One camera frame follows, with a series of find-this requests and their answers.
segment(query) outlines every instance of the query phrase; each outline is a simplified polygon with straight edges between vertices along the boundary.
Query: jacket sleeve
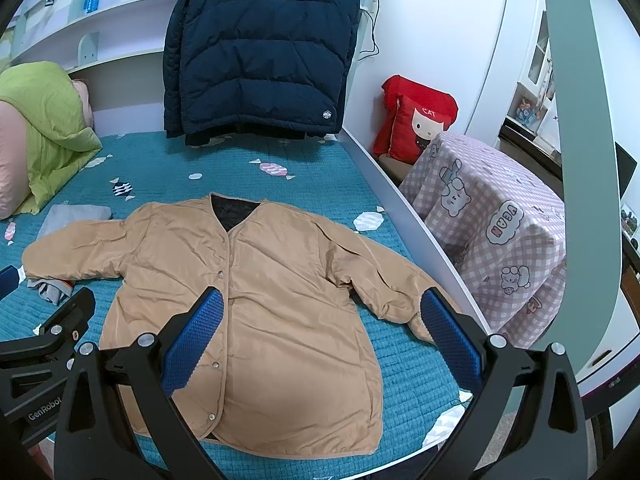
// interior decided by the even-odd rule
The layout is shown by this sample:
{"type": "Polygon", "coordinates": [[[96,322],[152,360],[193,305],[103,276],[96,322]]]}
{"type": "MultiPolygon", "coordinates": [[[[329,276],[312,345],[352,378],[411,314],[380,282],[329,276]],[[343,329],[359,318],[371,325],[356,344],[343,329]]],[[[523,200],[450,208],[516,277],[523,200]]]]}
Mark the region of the jacket sleeve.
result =
{"type": "Polygon", "coordinates": [[[420,316],[420,299],[436,286],[456,311],[449,295],[423,270],[391,249],[344,226],[323,225],[320,261],[326,278],[351,286],[378,319],[407,323],[414,335],[433,343],[420,316]]]}
{"type": "Polygon", "coordinates": [[[146,204],[126,220],[73,222],[24,250],[24,272],[47,280],[123,276],[127,257],[145,237],[151,211],[152,204],[146,204]]]}
{"type": "Polygon", "coordinates": [[[182,28],[189,0],[178,0],[169,19],[164,40],[162,78],[164,79],[164,129],[169,137],[179,137],[182,130],[180,104],[180,50],[182,28]]]}

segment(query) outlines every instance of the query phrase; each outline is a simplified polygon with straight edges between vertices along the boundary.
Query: navy blue puffer jacket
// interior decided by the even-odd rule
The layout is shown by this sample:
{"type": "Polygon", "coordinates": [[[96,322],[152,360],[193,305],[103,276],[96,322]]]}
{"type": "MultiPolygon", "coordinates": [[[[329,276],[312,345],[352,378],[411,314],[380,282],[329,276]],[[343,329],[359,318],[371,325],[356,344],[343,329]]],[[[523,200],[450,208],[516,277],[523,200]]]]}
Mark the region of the navy blue puffer jacket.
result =
{"type": "Polygon", "coordinates": [[[178,0],[164,49],[167,136],[338,132],[359,15],[360,0],[178,0]]]}

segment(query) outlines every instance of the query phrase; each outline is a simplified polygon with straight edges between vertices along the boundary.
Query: black cable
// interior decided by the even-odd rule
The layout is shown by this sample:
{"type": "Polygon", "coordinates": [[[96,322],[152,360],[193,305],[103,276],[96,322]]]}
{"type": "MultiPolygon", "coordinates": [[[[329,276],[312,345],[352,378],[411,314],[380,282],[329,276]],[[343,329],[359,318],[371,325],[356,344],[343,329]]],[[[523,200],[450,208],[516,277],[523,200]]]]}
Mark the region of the black cable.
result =
{"type": "Polygon", "coordinates": [[[376,23],[378,22],[378,15],[380,14],[380,0],[373,0],[373,1],[378,2],[378,8],[376,9],[376,17],[375,18],[372,17],[371,13],[368,10],[364,11],[367,14],[367,16],[369,16],[369,19],[373,24],[371,27],[371,41],[373,41],[373,50],[361,50],[360,51],[361,54],[366,54],[367,52],[372,52],[372,54],[369,54],[368,56],[365,56],[365,57],[361,57],[358,61],[363,61],[369,57],[374,57],[380,54],[380,48],[376,43],[376,23]]]}

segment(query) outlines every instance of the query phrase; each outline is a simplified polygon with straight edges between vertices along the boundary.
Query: covered table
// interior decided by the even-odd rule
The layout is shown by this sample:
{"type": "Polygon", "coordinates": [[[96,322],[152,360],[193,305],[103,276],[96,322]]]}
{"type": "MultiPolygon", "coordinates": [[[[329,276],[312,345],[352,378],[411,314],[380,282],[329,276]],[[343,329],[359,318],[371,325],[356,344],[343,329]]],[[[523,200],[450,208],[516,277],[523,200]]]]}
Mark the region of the covered table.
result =
{"type": "Polygon", "coordinates": [[[507,155],[449,132],[433,139],[400,191],[455,264],[492,331],[531,346],[564,294],[558,196],[507,155]]]}

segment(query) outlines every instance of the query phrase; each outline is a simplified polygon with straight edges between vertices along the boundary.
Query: tan jacket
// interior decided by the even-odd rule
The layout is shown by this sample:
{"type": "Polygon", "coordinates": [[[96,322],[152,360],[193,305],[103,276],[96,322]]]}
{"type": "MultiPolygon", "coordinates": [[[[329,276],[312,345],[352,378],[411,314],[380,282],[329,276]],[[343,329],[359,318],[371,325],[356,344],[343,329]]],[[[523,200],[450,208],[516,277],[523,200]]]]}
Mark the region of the tan jacket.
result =
{"type": "MultiPolygon", "coordinates": [[[[431,342],[419,314],[435,285],[428,275],[343,225],[280,203],[262,202],[228,233],[209,196],[148,203],[124,221],[75,222],[41,238],[23,264],[29,277],[124,277],[103,349],[158,333],[207,286],[222,291],[222,323],[173,399],[196,437],[213,433],[263,456],[378,447],[382,375],[352,288],[378,318],[431,342]]],[[[148,434],[130,388],[122,392],[133,429],[148,434]]]]}

